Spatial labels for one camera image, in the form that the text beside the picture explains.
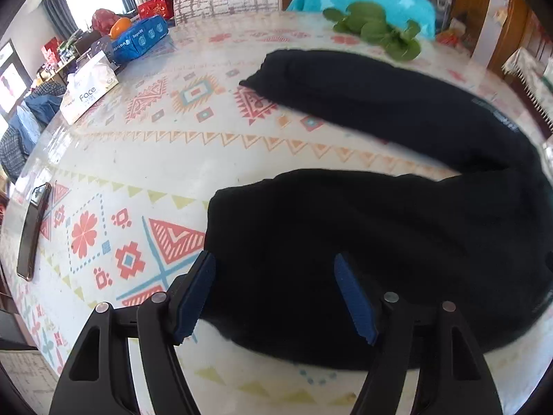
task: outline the smartphone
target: smartphone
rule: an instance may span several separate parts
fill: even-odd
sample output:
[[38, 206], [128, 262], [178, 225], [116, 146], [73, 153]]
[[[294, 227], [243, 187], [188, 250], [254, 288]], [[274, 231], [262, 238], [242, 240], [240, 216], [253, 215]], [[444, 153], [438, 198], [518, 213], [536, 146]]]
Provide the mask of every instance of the smartphone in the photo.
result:
[[34, 274], [40, 225], [51, 190], [50, 183], [46, 183], [32, 191], [29, 209], [23, 223], [23, 233], [21, 234], [19, 257], [17, 259], [17, 274], [27, 281], [30, 281]]

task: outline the red bag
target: red bag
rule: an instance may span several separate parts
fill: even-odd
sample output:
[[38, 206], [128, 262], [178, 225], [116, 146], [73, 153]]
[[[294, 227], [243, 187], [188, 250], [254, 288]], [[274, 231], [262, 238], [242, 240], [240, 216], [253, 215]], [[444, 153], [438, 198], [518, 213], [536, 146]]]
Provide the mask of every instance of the red bag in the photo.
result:
[[112, 26], [120, 18], [115, 12], [108, 9], [98, 9], [92, 16], [92, 28], [99, 31], [102, 36], [107, 36]]
[[141, 20], [154, 15], [160, 15], [165, 20], [169, 20], [175, 15], [172, 0], [148, 0], [138, 6], [138, 14]]

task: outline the blue box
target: blue box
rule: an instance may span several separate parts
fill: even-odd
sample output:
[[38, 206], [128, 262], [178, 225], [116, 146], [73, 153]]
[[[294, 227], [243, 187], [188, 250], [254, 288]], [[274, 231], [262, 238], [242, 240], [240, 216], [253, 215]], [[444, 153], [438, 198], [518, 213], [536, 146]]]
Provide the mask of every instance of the blue box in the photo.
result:
[[115, 62], [124, 64], [144, 55], [169, 33], [160, 15], [140, 20], [113, 41]]

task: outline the patterned tablecloth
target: patterned tablecloth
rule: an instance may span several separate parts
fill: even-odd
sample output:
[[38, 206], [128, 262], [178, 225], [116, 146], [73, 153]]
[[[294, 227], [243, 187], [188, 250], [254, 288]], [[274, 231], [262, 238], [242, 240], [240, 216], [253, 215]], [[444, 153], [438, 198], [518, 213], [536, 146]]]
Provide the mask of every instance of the patterned tablecloth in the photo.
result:
[[[320, 15], [201, 20], [172, 29], [130, 63], [120, 84], [74, 126], [58, 114], [41, 136], [8, 206], [0, 257], [20, 313], [57, 373], [98, 302], [138, 304], [189, 269], [203, 247], [206, 209], [217, 189], [302, 167], [436, 180], [453, 175], [429, 158], [279, 107], [238, 85], [268, 52], [283, 47], [388, 60], [379, 47], [333, 33]], [[543, 141], [511, 90], [455, 51], [424, 43], [407, 67], [488, 99], [536, 144]], [[54, 189], [35, 276], [26, 283], [16, 275], [19, 239], [29, 192], [45, 181]], [[553, 357], [552, 316], [549, 309], [524, 337], [486, 356], [506, 415], [523, 404]], [[143, 414], [153, 414], [139, 346], [130, 345], [138, 400]], [[203, 321], [177, 354], [205, 414], [348, 414], [365, 376], [249, 352]], [[408, 373], [400, 414], [410, 411], [416, 378], [416, 371]]]

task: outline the green vegetable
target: green vegetable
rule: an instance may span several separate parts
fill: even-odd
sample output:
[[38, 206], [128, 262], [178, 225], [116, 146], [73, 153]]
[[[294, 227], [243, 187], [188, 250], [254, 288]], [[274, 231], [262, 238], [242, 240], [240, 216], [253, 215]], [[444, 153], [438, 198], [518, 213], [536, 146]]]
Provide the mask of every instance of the green vegetable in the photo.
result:
[[342, 21], [346, 17], [346, 14], [336, 8], [327, 8], [322, 12], [322, 14], [325, 16], [326, 20], [335, 22]]
[[327, 20], [336, 22], [336, 33], [358, 35], [369, 44], [381, 45], [386, 53], [396, 61], [412, 61], [420, 54], [420, 44], [415, 39], [420, 25], [414, 20], [407, 21], [407, 28], [386, 23], [386, 11], [372, 1], [354, 1], [344, 14], [336, 8], [323, 11]]

